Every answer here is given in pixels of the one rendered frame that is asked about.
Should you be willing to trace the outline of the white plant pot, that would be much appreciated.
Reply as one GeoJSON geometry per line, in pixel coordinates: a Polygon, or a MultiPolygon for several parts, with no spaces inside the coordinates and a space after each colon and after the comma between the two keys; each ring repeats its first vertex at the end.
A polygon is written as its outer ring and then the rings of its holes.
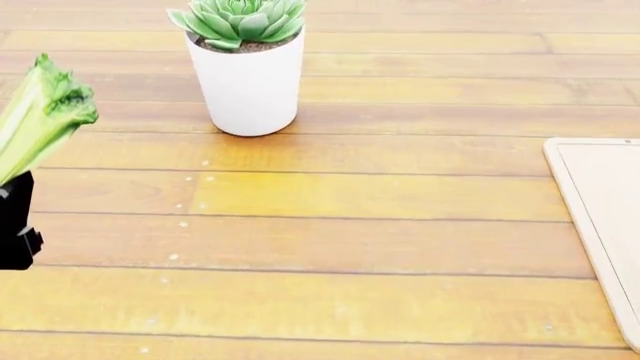
{"type": "Polygon", "coordinates": [[[258,137],[286,128],[298,113],[305,32],[270,50],[220,53],[184,34],[211,122],[220,131],[258,137]]]}

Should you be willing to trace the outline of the green succulent plant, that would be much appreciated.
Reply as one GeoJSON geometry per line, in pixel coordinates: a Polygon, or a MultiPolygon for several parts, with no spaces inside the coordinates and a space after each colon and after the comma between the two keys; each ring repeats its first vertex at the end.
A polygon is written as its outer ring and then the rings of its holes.
{"type": "Polygon", "coordinates": [[[169,8],[171,23],[196,46],[217,53],[257,53],[287,44],[305,25],[306,0],[190,0],[169,8]]]}

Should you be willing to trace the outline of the green celery stalk bunch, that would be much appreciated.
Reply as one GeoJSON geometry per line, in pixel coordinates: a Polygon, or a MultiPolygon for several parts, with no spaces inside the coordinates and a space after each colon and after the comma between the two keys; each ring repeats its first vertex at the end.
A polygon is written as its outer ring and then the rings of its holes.
{"type": "Polygon", "coordinates": [[[35,169],[98,118],[93,89],[42,53],[0,114],[0,185],[35,169]]]}

